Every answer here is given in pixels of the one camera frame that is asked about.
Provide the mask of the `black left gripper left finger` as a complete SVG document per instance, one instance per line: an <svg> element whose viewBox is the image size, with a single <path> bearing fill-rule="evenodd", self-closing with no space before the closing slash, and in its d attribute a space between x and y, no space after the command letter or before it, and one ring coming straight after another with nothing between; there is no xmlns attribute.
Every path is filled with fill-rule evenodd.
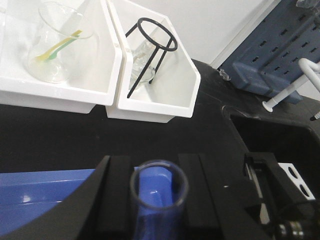
<svg viewBox="0 0 320 240"><path fill-rule="evenodd" d="M3 240L125 240L129 237L128 156L105 156L73 193Z"/></svg>

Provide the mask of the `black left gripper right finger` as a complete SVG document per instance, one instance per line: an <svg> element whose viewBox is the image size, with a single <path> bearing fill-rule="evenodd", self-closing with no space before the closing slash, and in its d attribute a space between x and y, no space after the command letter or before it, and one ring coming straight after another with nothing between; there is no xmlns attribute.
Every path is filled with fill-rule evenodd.
<svg viewBox="0 0 320 240"><path fill-rule="evenodd" d="M252 180L223 185L217 168L205 169L203 154L180 153L189 182L184 230L187 240L270 240L260 223L262 201Z"/></svg>

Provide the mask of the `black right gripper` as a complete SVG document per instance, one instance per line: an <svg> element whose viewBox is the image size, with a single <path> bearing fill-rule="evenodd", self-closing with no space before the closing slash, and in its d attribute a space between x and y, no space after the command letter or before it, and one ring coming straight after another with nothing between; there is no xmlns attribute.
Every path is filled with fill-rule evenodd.
<svg viewBox="0 0 320 240"><path fill-rule="evenodd" d="M270 152L247 152L244 173L253 180L268 221L262 226L274 240L318 240L320 201L304 195Z"/></svg>

